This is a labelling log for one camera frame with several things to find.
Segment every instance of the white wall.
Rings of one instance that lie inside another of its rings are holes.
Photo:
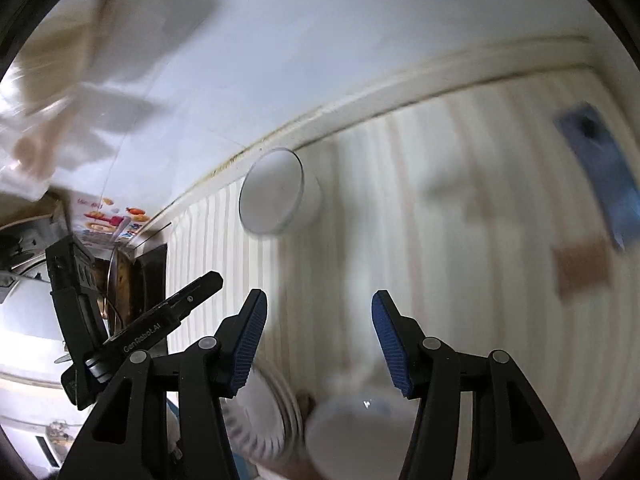
[[[120,0],[56,183],[150,212],[300,114],[445,52],[585,33],[585,0]],[[118,91],[114,97],[105,88]]]

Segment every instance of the beige border strip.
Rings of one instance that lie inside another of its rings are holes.
[[[316,108],[258,140],[194,184],[148,222],[129,245],[138,248],[136,256],[142,254],[146,240],[191,204],[241,178],[265,150],[276,147],[296,150],[390,110],[471,85],[593,63],[593,49],[586,38],[564,37],[480,46],[415,66]]]

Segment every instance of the plastic bag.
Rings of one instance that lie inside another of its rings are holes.
[[[61,0],[0,81],[0,192],[40,199],[75,114],[104,0]]]

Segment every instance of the white cup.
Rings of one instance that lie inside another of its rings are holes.
[[[316,176],[291,150],[261,156],[240,190],[240,222],[255,237],[299,231],[318,216],[322,194]]]

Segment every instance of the striped surface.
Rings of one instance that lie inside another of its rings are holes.
[[[640,155],[588,69],[433,98],[299,150],[324,195],[303,234],[259,242],[235,182],[174,221],[168,294],[210,269],[225,286],[169,337],[180,351],[252,287],[269,316],[260,352],[322,399],[390,384],[370,320],[386,288],[400,311],[459,351],[506,349],[581,461],[620,446],[640,414],[640,254],[611,254],[611,288],[561,304],[552,247],[604,234],[588,181],[552,117],[588,101],[631,165]]]

